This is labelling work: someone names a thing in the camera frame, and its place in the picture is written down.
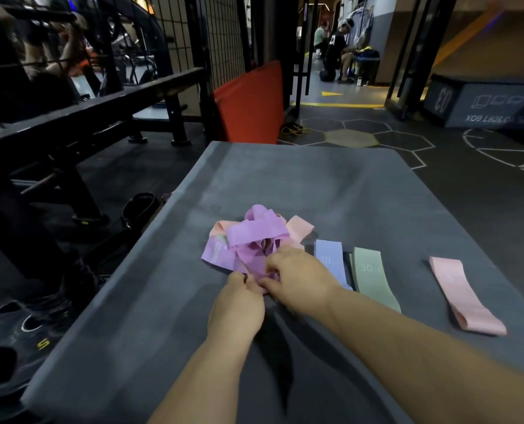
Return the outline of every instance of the hand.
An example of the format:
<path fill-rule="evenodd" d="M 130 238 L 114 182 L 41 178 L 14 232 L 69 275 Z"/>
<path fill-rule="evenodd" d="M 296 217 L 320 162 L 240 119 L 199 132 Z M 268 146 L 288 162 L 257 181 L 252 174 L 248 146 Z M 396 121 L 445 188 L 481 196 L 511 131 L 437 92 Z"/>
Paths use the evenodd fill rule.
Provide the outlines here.
<path fill-rule="evenodd" d="M 263 294 L 253 275 L 230 274 L 209 314 L 207 339 L 248 349 L 264 320 Z"/>
<path fill-rule="evenodd" d="M 280 247 L 266 258 L 266 272 L 278 271 L 280 281 L 258 283 L 294 312 L 315 317 L 326 308 L 331 291 L 341 288 L 336 278 L 315 257 L 292 247 Z"/>

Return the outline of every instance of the right hand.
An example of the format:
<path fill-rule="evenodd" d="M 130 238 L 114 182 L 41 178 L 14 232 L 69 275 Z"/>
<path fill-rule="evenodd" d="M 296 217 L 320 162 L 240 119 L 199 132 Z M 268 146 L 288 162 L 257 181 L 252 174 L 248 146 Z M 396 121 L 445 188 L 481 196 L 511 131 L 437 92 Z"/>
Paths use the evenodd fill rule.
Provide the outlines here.
<path fill-rule="evenodd" d="M 324 311 L 331 292 L 341 285 L 317 258 L 292 247 L 280 247 L 266 258 L 266 272 L 280 273 L 280 281 L 258 281 L 290 310 L 315 317 Z"/>

